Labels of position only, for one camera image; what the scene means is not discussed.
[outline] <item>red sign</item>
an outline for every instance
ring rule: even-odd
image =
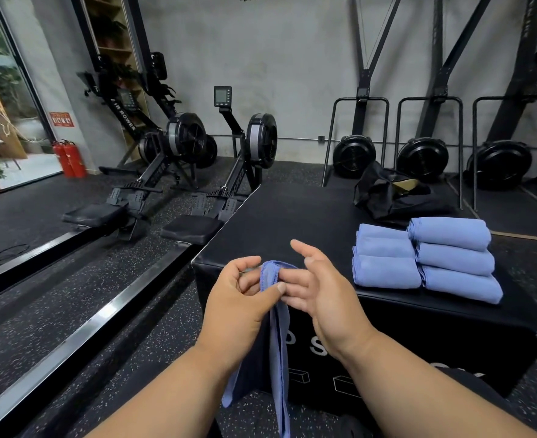
[[[50,112],[51,122],[58,127],[74,127],[72,117],[67,112]]]

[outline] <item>glass door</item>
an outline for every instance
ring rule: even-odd
[[[0,191],[61,172],[54,139],[0,10]]]

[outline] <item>concrete wall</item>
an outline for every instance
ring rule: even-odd
[[[212,101],[214,85],[234,87],[235,116],[245,125],[259,111],[275,115],[281,137],[327,135],[333,101],[355,95],[358,69],[349,0],[140,0],[152,50],[166,56],[169,83],[211,134],[226,134]],[[445,57],[478,0],[445,0]],[[364,45],[374,48],[390,0],[361,0]],[[403,0],[372,80],[373,96],[391,102],[389,141],[396,107],[405,96],[425,95],[431,62],[433,0]],[[450,93],[466,105],[465,140],[471,142],[471,103],[501,95],[512,74],[525,0],[492,0],[450,78]],[[404,108],[401,140],[416,131],[422,105]],[[480,110],[485,136],[497,104]],[[150,106],[160,122],[156,107]],[[381,139],[383,110],[369,107],[366,134]],[[442,110],[435,136],[456,142],[453,108]],[[351,131],[353,105],[338,110],[334,136]],[[537,106],[526,110],[516,138],[537,146]],[[220,154],[231,142],[218,139]],[[393,155],[390,149],[387,163]],[[279,140],[277,159],[322,162],[316,142]],[[449,170],[456,167],[451,157]],[[537,153],[531,173],[537,173]]]
[[[0,0],[46,112],[69,112],[74,128],[54,127],[79,145],[86,167],[116,165],[126,147],[119,122],[95,96],[84,96],[77,72],[92,70],[70,0]]]

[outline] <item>stack of towels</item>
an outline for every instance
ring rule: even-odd
[[[353,280],[365,287],[417,288],[498,304],[503,292],[487,250],[483,220],[413,218],[406,231],[360,225],[353,248]]]

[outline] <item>person's left hand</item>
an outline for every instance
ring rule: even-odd
[[[287,290],[278,283],[260,293],[259,256],[230,261],[220,272],[205,307],[204,324],[195,344],[227,374],[235,371],[252,348],[265,314]]]

